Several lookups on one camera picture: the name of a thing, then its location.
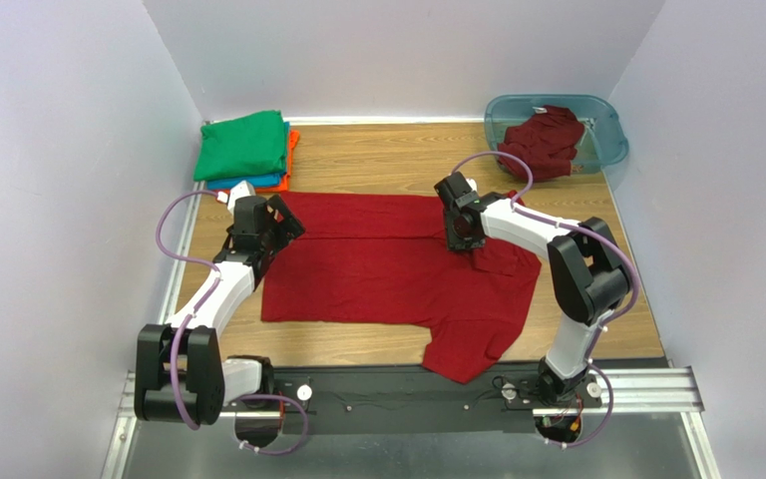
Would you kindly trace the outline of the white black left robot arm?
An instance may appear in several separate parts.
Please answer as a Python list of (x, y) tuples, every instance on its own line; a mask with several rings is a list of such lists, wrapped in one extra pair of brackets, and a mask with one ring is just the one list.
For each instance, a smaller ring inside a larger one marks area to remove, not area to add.
[(226, 205), (232, 223), (206, 263), (207, 279), (168, 322), (148, 324), (138, 334), (134, 412), (141, 420), (197, 430), (215, 423), (228, 402), (261, 401), (272, 388), (268, 359), (222, 359), (219, 338), (277, 255), (305, 228), (279, 195), (232, 194)]

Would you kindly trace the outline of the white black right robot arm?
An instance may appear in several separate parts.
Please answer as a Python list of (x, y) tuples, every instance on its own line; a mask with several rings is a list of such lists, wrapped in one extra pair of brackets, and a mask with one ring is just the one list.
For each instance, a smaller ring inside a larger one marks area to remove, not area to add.
[(548, 261), (562, 316), (532, 392), (545, 405), (573, 397), (607, 324), (639, 294), (636, 270), (608, 224), (599, 218), (576, 223), (498, 193), (480, 195), (459, 172), (434, 190), (442, 203), (448, 249), (471, 250), (501, 240)]

